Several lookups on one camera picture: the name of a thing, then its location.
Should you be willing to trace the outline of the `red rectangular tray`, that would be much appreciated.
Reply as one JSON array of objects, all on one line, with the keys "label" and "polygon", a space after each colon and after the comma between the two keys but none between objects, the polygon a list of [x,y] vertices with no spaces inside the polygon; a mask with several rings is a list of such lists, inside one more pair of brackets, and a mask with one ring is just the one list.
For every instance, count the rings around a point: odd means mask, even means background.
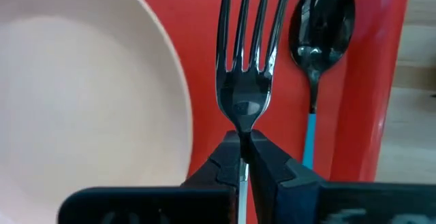
[{"label": "red rectangular tray", "polygon": [[[215,51],[221,0],[145,0],[170,36],[187,79],[193,114],[194,173],[233,129],[215,97]],[[302,159],[309,83],[289,50],[288,0],[267,111],[255,128]],[[337,181],[375,180],[407,0],[356,0],[347,53],[322,75],[317,101],[314,169]]]}]

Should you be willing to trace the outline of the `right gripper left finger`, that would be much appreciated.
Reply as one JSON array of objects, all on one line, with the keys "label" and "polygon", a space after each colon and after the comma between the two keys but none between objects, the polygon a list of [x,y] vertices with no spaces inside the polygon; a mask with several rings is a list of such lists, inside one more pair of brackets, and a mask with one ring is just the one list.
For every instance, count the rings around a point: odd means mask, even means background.
[{"label": "right gripper left finger", "polygon": [[229,131],[181,185],[86,188],[61,204],[57,224],[236,224],[239,166],[239,139]]}]

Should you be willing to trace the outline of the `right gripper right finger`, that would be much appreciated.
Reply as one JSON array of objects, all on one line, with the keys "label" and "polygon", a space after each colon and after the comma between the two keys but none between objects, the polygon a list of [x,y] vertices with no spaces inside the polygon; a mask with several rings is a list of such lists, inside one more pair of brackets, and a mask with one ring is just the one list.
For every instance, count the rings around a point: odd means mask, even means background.
[{"label": "right gripper right finger", "polygon": [[436,224],[436,185],[327,181],[257,130],[249,150],[259,224]]}]

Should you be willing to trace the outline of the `cream round plate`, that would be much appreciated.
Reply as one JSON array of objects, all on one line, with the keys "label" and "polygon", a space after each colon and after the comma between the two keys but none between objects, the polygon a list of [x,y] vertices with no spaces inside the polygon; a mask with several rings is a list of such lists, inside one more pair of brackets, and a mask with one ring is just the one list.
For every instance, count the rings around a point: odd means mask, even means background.
[{"label": "cream round plate", "polygon": [[87,187],[181,184],[176,50],[145,0],[0,0],[0,224],[57,224]]}]

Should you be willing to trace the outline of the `blue-handled metal spoon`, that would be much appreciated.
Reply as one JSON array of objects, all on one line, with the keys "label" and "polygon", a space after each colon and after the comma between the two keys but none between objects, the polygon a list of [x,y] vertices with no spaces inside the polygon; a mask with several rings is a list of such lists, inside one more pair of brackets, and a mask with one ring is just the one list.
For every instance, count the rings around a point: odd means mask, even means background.
[{"label": "blue-handled metal spoon", "polygon": [[309,115],[302,164],[313,169],[317,96],[322,74],[348,49],[354,32],[355,0],[299,0],[288,33],[295,64],[309,81]]}]

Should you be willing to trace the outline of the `red-handled metal fork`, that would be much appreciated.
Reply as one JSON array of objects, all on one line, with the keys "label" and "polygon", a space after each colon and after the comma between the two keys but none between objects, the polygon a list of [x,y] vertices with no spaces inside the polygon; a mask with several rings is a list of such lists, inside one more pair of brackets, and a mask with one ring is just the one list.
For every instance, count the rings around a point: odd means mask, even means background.
[{"label": "red-handled metal fork", "polygon": [[232,122],[240,140],[238,209],[236,223],[246,224],[249,177],[249,143],[256,120],[268,108],[273,74],[287,0],[279,0],[270,31],[264,69],[259,69],[262,33],[268,0],[260,0],[249,53],[249,66],[243,69],[245,31],[249,0],[241,0],[232,57],[226,69],[231,0],[221,0],[216,47],[216,97],[223,114]]}]

